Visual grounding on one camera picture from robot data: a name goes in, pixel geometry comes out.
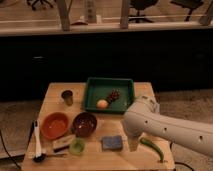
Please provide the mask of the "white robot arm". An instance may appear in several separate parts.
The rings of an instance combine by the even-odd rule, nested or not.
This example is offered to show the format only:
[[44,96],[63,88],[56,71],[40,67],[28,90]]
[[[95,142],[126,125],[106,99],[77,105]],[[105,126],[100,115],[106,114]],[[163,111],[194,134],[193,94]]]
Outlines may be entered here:
[[146,132],[213,157],[213,125],[161,115],[159,104],[152,97],[137,97],[121,123],[130,139]]

